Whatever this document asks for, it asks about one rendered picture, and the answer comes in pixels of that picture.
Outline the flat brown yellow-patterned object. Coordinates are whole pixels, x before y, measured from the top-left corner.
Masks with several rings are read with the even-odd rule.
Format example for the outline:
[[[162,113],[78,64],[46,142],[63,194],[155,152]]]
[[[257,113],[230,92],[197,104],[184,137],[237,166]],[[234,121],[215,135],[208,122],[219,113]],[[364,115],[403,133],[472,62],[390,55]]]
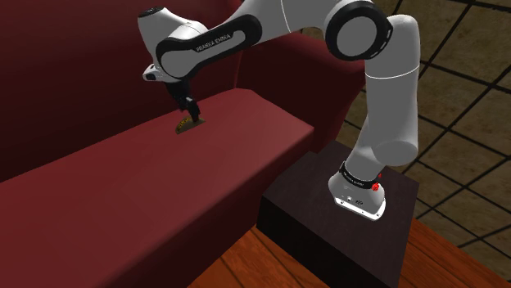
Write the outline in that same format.
[[[201,117],[199,117],[196,121],[193,120],[191,116],[184,117],[179,121],[175,128],[175,132],[177,134],[186,132],[192,128],[195,128],[196,126],[205,123],[205,120]]]

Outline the dark robot stand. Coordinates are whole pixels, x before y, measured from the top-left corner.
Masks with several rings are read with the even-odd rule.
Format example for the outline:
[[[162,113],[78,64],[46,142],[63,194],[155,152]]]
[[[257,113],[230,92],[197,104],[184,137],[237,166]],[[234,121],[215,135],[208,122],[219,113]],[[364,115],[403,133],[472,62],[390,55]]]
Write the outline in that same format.
[[[330,288],[398,288],[418,183],[385,168],[383,216],[354,214],[328,190],[349,154],[332,141],[302,156],[262,195],[256,226]]]

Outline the dark red sofa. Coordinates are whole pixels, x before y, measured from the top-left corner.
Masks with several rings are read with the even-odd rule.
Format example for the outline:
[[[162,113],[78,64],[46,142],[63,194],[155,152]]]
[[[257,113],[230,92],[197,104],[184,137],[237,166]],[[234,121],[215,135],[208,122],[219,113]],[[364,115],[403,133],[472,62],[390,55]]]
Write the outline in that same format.
[[[287,167],[334,139],[364,83],[299,33],[202,69],[182,119],[138,13],[213,27],[240,0],[0,0],[0,288],[187,288]]]

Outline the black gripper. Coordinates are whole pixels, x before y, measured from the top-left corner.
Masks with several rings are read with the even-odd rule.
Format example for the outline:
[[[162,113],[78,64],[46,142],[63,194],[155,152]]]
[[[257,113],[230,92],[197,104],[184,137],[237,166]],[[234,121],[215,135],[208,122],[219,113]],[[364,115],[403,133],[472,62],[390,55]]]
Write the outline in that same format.
[[[187,111],[193,122],[199,120],[200,109],[196,101],[191,98],[190,87],[187,80],[179,80],[173,83],[165,83],[167,92],[179,104],[181,111]]]

